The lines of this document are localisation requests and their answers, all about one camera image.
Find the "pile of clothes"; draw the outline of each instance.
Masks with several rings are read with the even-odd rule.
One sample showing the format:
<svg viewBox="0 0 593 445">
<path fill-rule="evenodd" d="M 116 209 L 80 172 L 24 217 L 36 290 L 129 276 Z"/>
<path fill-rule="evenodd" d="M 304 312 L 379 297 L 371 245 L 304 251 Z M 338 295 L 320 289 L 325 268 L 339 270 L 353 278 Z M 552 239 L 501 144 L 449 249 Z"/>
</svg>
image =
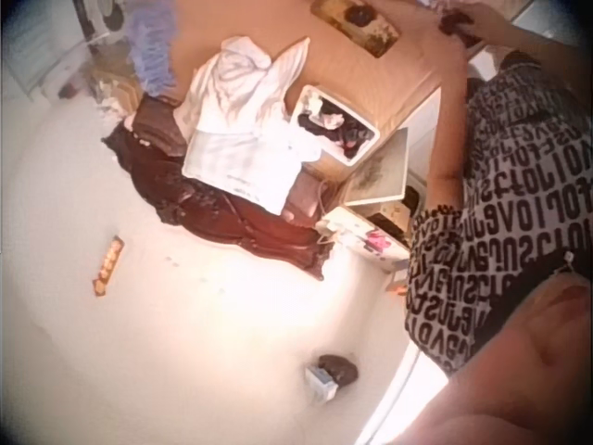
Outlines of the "pile of clothes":
<svg viewBox="0 0 593 445">
<path fill-rule="evenodd" d="M 284 104 L 308 47 L 305 39 L 272 62 L 248 37 L 226 40 L 196 72 L 185 100 L 173 111 L 174 122 L 168 122 L 172 144 L 163 144 L 145 124 L 155 122 L 156 103 L 150 99 L 143 115 L 130 116 L 126 126 L 140 130 L 143 139 L 168 155 L 185 156 L 185 177 L 280 215 L 302 163 L 321 156 L 315 137 L 289 124 Z"/>
</svg>

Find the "pillow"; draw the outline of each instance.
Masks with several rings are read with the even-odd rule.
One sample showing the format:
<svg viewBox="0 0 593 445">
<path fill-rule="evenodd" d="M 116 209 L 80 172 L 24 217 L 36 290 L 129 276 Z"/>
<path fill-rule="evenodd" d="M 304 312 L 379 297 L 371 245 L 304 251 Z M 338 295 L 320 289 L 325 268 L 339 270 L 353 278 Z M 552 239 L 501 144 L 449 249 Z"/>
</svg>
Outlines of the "pillow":
<svg viewBox="0 0 593 445">
<path fill-rule="evenodd" d="M 167 156 L 183 157 L 187 142 L 173 118 L 175 105 L 169 99 L 145 94 L 133 119 L 132 130 Z"/>
</svg>

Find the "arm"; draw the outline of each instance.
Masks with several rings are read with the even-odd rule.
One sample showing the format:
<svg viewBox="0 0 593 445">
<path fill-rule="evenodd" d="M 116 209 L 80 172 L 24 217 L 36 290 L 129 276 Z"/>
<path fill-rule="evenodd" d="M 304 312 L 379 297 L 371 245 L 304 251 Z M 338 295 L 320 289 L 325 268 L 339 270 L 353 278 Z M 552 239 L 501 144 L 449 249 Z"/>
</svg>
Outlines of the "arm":
<svg viewBox="0 0 593 445">
<path fill-rule="evenodd" d="M 490 6 L 456 3 L 455 8 L 473 21 L 473 24 L 458 25 L 463 31 L 483 39 L 487 44 L 507 46 L 526 53 L 541 63 L 546 72 L 562 79 L 587 109 L 590 107 L 591 60 L 587 54 L 518 28 Z"/>
<path fill-rule="evenodd" d="M 446 205 L 458 210 L 463 204 L 462 175 L 467 114 L 465 47 L 457 37 L 446 36 L 436 27 L 426 31 L 421 46 L 424 57 L 441 78 L 441 103 L 435 145 L 426 178 L 426 208 L 431 210 Z"/>
<path fill-rule="evenodd" d="M 465 159 L 465 93 L 463 78 L 447 78 L 441 84 L 435 145 L 427 177 L 426 208 L 463 204 L 463 162 Z"/>
</svg>

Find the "patterned shirt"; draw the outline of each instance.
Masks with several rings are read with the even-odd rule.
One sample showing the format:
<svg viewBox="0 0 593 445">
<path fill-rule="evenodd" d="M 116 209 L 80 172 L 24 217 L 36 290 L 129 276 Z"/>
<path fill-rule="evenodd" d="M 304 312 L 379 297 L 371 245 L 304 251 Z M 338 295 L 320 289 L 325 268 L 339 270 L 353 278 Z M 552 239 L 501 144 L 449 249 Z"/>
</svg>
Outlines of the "patterned shirt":
<svg viewBox="0 0 593 445">
<path fill-rule="evenodd" d="M 462 210 L 426 210 L 410 252 L 410 337 L 447 373 L 518 275 L 593 233 L 590 120 L 537 64 L 515 65 L 468 104 Z"/>
</svg>

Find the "orange object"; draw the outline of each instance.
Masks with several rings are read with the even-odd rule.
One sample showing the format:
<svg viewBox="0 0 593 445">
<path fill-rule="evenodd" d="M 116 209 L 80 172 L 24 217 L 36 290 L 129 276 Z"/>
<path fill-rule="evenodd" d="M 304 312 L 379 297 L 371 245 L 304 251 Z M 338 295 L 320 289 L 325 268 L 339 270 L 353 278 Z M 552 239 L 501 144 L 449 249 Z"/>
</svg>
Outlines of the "orange object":
<svg viewBox="0 0 593 445">
<path fill-rule="evenodd" d="M 111 241 L 111 246 L 109 246 L 107 255 L 103 259 L 103 264 L 101 266 L 101 270 L 99 271 L 99 275 L 95 280 L 93 280 L 93 289 L 95 291 L 96 297 L 104 297 L 106 295 L 107 283 L 109 283 L 109 279 L 113 274 L 113 270 L 115 269 L 124 246 L 125 243 L 119 236 L 113 237 L 113 241 Z"/>
</svg>

